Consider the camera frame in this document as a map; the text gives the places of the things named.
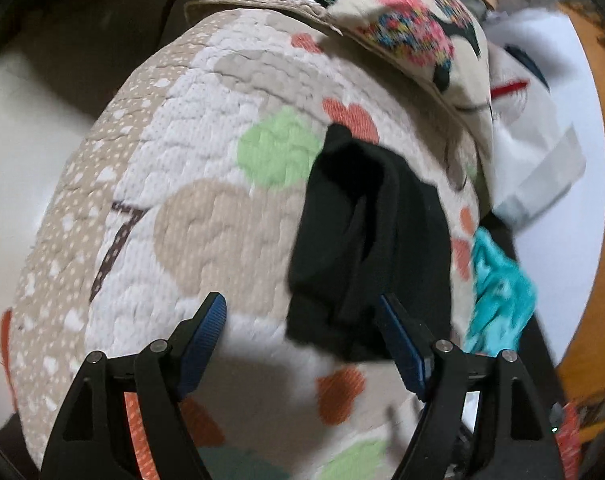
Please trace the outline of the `black pants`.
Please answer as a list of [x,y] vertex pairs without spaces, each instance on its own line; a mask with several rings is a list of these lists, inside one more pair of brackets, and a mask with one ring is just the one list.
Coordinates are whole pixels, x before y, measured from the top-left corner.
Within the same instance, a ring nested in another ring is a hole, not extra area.
[[403,157],[327,128],[288,269],[286,335],[345,362],[389,352],[375,323],[393,294],[433,335],[451,332],[451,243],[435,186]]

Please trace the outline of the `teal unicorn blanket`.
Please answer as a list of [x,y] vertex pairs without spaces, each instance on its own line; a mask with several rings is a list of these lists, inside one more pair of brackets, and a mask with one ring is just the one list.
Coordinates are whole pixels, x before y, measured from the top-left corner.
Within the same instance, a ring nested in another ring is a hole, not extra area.
[[535,313],[536,287],[485,228],[474,235],[472,263],[476,302],[464,351],[483,356],[516,351]]

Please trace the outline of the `patchwork heart quilt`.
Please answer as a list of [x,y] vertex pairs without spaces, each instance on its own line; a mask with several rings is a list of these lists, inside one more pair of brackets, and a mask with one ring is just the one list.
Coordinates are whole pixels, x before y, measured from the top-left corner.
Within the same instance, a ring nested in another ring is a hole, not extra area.
[[453,336],[475,301],[474,141],[440,103],[339,36],[311,0],[193,0],[68,162],[20,277],[8,374],[41,463],[93,350],[169,336],[210,292],[228,305],[181,406],[216,479],[388,479],[420,404],[391,363],[347,364],[285,336],[286,274],[312,162],[333,122],[437,188],[455,252]]

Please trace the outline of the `white tote bag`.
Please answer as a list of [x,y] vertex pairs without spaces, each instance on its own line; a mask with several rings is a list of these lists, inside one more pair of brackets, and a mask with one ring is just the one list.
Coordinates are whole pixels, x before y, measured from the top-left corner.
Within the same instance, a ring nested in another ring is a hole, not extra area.
[[585,252],[576,186],[587,170],[577,124],[591,116],[585,51],[560,11],[527,9],[493,22],[493,212],[515,234],[516,255],[537,288],[536,313],[560,363],[587,307],[597,256]]

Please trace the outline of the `embroidered cream pillow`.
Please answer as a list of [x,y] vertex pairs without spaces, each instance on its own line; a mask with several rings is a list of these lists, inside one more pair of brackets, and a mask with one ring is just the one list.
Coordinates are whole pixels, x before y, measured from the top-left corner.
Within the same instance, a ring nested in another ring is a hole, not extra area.
[[432,92],[491,153],[488,42],[461,0],[336,0],[327,16]]

